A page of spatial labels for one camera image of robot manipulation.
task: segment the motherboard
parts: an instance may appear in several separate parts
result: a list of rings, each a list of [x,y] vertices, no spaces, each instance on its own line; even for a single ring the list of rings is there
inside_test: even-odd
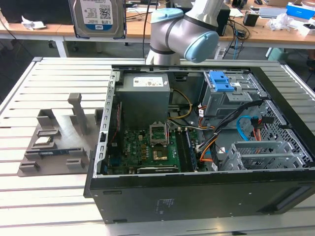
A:
[[[180,156],[191,156],[190,150],[199,144],[197,136],[195,130],[125,130],[122,152],[110,156],[108,171],[120,175],[185,172],[187,161]]]

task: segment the hard drive label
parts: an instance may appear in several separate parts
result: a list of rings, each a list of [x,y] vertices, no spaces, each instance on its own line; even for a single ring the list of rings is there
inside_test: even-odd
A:
[[[91,30],[110,30],[113,8],[110,0],[80,0],[84,24]]]

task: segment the metal slotted table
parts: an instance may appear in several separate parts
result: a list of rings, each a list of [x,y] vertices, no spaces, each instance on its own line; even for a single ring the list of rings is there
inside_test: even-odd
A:
[[[102,108],[114,64],[144,64],[142,59],[35,58],[0,106],[0,235],[176,236],[315,235],[315,196],[283,215],[230,217],[107,225],[93,199],[85,199],[86,175],[18,177],[20,161],[43,108],[69,115],[70,92],[82,93],[86,114]],[[262,67],[315,134],[313,92],[286,65],[270,61],[210,60],[200,65]]]

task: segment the power supply label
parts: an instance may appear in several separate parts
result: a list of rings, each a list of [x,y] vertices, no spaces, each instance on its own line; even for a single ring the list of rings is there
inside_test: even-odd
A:
[[[110,0],[80,0],[83,21],[90,30],[110,30],[113,26],[113,7]]]
[[[162,77],[135,77],[133,78],[134,87],[163,87]]]

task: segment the blue drive bay latch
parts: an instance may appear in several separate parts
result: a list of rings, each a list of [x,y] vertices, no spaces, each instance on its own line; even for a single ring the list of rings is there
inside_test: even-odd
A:
[[[234,87],[232,87],[228,81],[228,77],[223,73],[223,71],[210,71],[209,78],[212,84],[215,86],[217,92],[234,92]]]

